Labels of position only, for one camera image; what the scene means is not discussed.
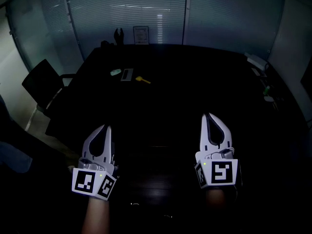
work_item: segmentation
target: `wall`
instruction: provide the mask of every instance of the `wall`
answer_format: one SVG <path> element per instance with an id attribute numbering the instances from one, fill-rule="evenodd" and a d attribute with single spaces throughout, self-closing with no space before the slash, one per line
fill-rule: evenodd
<path id="1" fill-rule="evenodd" d="M 20 50 L 30 67 L 34 68 L 47 59 L 58 74 L 64 74 L 44 19 L 41 0 L 12 0 L 10 9 L 10 19 L 19 39 Z"/>
<path id="2" fill-rule="evenodd" d="M 312 101 L 301 84 L 312 56 L 312 0 L 285 0 L 283 16 L 268 61 L 295 97 L 306 120 Z M 312 130 L 306 139 L 312 155 Z"/>
<path id="3" fill-rule="evenodd" d="M 9 31 L 5 8 L 2 8 L 0 9 L 0 95 L 11 117 L 25 128 L 36 103 L 21 85 L 28 71 Z"/>
<path id="4" fill-rule="evenodd" d="M 267 59 L 283 5 L 284 0 L 190 0 L 183 43 Z"/>

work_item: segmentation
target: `yellow tool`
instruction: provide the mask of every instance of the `yellow tool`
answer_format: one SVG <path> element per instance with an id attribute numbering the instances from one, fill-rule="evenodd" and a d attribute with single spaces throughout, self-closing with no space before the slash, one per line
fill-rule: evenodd
<path id="1" fill-rule="evenodd" d="M 144 80 L 141 76 L 138 76 L 138 77 L 136 78 L 136 80 L 137 80 L 137 81 L 144 81 L 144 82 L 146 82 L 146 83 L 148 83 L 148 84 L 151 84 L 150 81 Z"/>

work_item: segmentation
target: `white marker cube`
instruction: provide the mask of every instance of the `white marker cube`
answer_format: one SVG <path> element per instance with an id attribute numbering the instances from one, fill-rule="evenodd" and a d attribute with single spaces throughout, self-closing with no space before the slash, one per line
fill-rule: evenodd
<path id="1" fill-rule="evenodd" d="M 200 187 L 235 185 L 238 159 L 201 159 L 195 170 Z"/>
<path id="2" fill-rule="evenodd" d="M 74 168 L 72 191 L 108 200 L 115 182 L 116 179 L 105 171 Z"/>

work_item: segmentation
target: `floor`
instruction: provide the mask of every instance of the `floor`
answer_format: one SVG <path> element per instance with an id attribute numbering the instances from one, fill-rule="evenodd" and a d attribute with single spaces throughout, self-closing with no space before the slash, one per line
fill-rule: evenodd
<path id="1" fill-rule="evenodd" d="M 41 140 L 48 146 L 64 153 L 66 156 L 67 166 L 77 166 L 79 155 L 71 151 L 67 146 L 61 143 L 58 139 L 45 134 L 50 119 L 39 110 L 36 110 L 28 128 L 28 133 L 37 139 Z"/>

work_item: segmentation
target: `dark table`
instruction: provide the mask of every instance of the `dark table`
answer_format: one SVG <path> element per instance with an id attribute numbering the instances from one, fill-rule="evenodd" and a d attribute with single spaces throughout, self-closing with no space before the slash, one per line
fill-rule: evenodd
<path id="1" fill-rule="evenodd" d="M 117 68 L 134 68 L 132 81 L 111 76 Z M 137 76 L 151 84 L 136 81 Z M 284 136 L 244 55 L 181 45 L 96 48 L 67 90 L 62 116 L 50 121 L 47 133 L 80 154 L 95 128 L 112 126 L 121 173 L 112 201 L 157 206 L 195 221 L 191 213 L 203 200 L 194 162 L 204 112 L 219 117 L 232 132 L 248 192 L 241 194 L 244 199 L 256 197 L 260 200 L 252 205 L 260 207 L 270 197 L 258 189 L 272 182 L 266 178 L 277 166 L 267 162 L 264 167 L 261 158 L 278 158 Z M 248 218 L 242 205 L 235 211 Z"/>

